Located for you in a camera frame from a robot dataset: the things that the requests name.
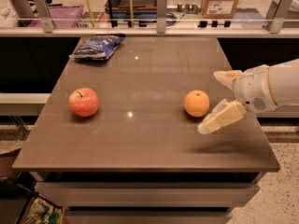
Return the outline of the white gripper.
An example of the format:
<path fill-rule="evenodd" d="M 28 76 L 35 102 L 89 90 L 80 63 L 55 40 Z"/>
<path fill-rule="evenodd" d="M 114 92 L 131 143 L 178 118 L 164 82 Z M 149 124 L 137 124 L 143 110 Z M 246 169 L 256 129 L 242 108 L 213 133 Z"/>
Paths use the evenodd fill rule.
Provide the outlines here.
<path fill-rule="evenodd" d="M 270 91 L 269 66 L 257 66 L 243 73 L 241 70 L 216 71 L 213 76 L 225 87 L 233 89 L 236 100 L 220 101 L 198 125 L 200 134 L 214 133 L 242 120 L 247 110 L 263 113 L 277 108 Z"/>

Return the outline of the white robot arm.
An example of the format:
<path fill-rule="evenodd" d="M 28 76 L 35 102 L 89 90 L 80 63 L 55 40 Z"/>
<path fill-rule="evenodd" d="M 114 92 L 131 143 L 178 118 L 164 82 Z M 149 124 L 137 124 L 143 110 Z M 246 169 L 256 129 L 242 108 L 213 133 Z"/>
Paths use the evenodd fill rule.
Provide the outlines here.
<path fill-rule="evenodd" d="M 234 100 L 221 100 L 198 125 L 200 134 L 236 123 L 248 112 L 261 114 L 279 106 L 299 105 L 299 59 L 246 71 L 216 71 L 214 77 L 233 92 Z"/>

